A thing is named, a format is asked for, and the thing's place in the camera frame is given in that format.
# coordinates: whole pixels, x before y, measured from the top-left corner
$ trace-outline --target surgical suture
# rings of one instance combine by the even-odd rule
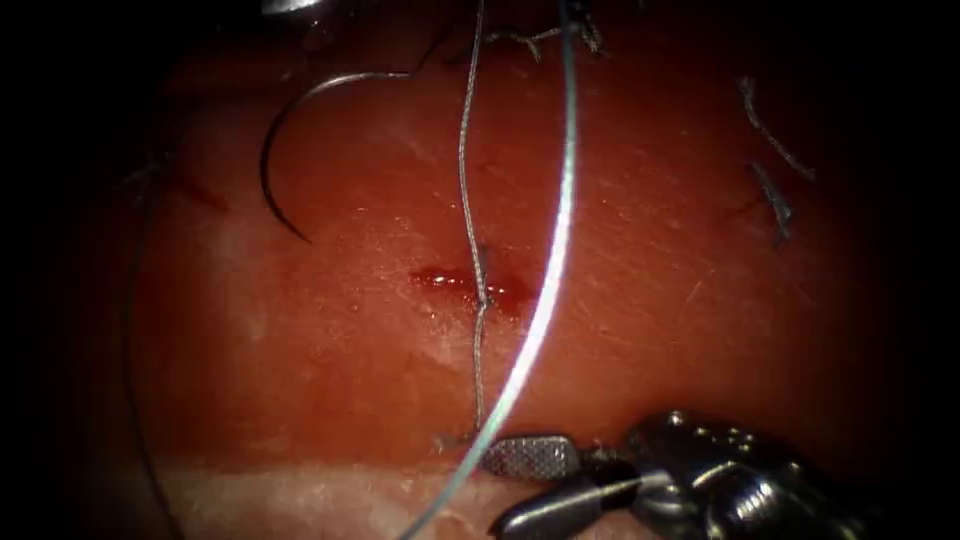
[[[590,15],[590,10],[586,5],[587,2],[571,0],[568,4],[571,15],[570,30],[580,35],[580,39],[583,40],[583,43],[591,53],[598,56],[607,56],[608,54],[603,48],[603,36],[600,34],[600,30],[597,29],[597,25],[593,22],[593,17]],[[537,43],[557,35],[560,35],[559,25],[536,34],[525,34],[514,27],[504,26],[485,33],[481,41],[483,43],[493,43],[500,40],[509,40],[525,45],[527,49],[530,50],[533,60],[539,64],[543,60],[543,55],[540,53],[540,48],[537,46]],[[472,48],[471,46],[460,51],[447,60],[447,62],[453,64],[462,62],[470,55]]]
[[[741,77],[737,80],[737,86],[740,88],[740,93],[743,95],[743,107],[746,109],[747,118],[750,119],[750,123],[753,124],[753,127],[756,128],[765,139],[767,139],[767,142],[769,142],[774,149],[776,149],[777,153],[780,154],[780,157],[786,160],[786,162],[789,163],[790,166],[800,174],[800,176],[804,177],[810,182],[815,182],[815,171],[811,168],[804,167],[803,164],[800,163],[800,160],[791,154],[786,147],[784,147],[783,144],[770,133],[770,130],[767,128],[767,126],[760,121],[760,117],[757,115],[757,110],[753,106],[753,95],[756,91],[756,80],[753,77]]]
[[[767,174],[766,169],[756,161],[750,162],[750,169],[753,171],[754,176],[757,177],[757,181],[760,183],[760,189],[763,190],[763,195],[767,198],[770,206],[773,207],[773,212],[777,217],[777,236],[773,239],[773,247],[776,249],[784,240],[790,239],[790,230],[787,229],[787,223],[789,223],[790,218],[793,216],[793,209],[787,205],[787,201],[783,198],[783,193],[780,192],[780,188],[777,187],[773,179],[770,178],[770,175]]]

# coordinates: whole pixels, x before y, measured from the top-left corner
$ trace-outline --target wound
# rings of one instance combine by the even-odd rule
[[[510,318],[519,317],[524,306],[534,299],[533,290],[515,274],[491,270],[487,257],[484,259],[487,297],[493,310]],[[425,266],[410,272],[410,281],[427,294],[462,302],[470,308],[476,306],[477,288],[472,268]]]

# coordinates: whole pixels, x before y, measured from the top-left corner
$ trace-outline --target silver wire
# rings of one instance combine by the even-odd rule
[[[573,43],[571,40],[567,0],[558,0],[560,4],[561,47],[563,51],[563,79],[566,87],[564,96],[564,110],[566,122],[564,126],[563,166],[560,173],[560,204],[557,209],[554,224],[553,242],[550,245],[550,258],[547,260],[547,272],[543,279],[543,288],[530,323],[530,330],[517,355],[503,392],[497,400],[493,411],[487,417],[483,429],[477,434],[467,455],[460,461],[453,477],[443,491],[427,507],[426,510],[400,535],[401,540],[412,539],[423,527],[433,519],[453,494],[466,481],[467,477],[476,468],[487,448],[493,442],[497,432],[510,415],[510,411],[520,397],[520,392],[526,385],[527,378],[543,345],[550,320],[557,305],[560,291],[560,282],[567,259],[567,250],[570,244],[570,224],[573,215],[573,194],[576,180],[576,147],[577,147],[577,88],[576,73],[573,62]]]
[[[457,145],[463,222],[467,228],[467,241],[470,243],[470,256],[473,258],[473,277],[477,284],[476,322],[473,325],[473,387],[476,397],[476,409],[473,416],[474,432],[480,431],[484,416],[481,349],[483,345],[483,318],[487,313],[487,307],[490,305],[490,299],[487,298],[487,276],[480,261],[480,249],[477,247],[477,235],[473,230],[473,217],[470,212],[470,198],[467,196],[467,128],[470,125],[473,94],[477,88],[477,59],[480,57],[480,35],[483,33],[483,4],[484,0],[477,3],[477,29],[473,36],[470,72],[467,75],[467,93],[463,100],[463,116],[460,118],[460,141]]]

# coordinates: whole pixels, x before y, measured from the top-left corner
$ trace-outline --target blood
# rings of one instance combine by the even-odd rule
[[[477,302],[472,270],[426,266],[410,272],[410,280],[428,291],[449,295],[469,304]],[[508,317],[519,317],[521,308],[534,299],[533,290],[513,274],[491,274],[487,277],[487,296],[494,309]]]

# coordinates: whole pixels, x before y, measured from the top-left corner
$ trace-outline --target curved suture needle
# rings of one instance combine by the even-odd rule
[[[280,132],[280,128],[283,127],[284,122],[287,120],[290,114],[306,101],[331,88],[336,88],[338,86],[343,86],[345,84],[357,81],[366,81],[371,79],[406,79],[416,75],[423,68],[424,64],[426,64],[427,59],[431,54],[433,54],[433,51],[436,50],[446,35],[450,32],[453,24],[456,22],[457,18],[464,13],[464,8],[466,8],[468,5],[469,2],[464,2],[461,4],[461,8],[457,9],[453,13],[453,16],[450,17],[450,19],[448,19],[447,22],[440,28],[436,36],[434,36],[433,40],[430,42],[430,46],[427,47],[426,52],[420,56],[420,59],[412,69],[408,71],[365,71],[360,73],[334,75],[307,88],[300,95],[280,109],[280,112],[277,113],[277,115],[273,118],[273,122],[270,123],[270,128],[267,130],[267,134],[263,140],[263,146],[260,149],[260,189],[263,191],[263,198],[267,201],[267,206],[270,207],[270,211],[273,212],[273,215],[277,218],[277,220],[279,220],[284,227],[289,229],[290,232],[297,235],[298,238],[308,244],[313,243],[310,241],[310,238],[301,232],[300,229],[298,229],[296,225],[294,225],[293,222],[290,221],[290,219],[283,213],[280,205],[277,204],[276,198],[273,196],[273,191],[270,189],[270,150],[273,147],[274,140],[277,138],[277,134]]]

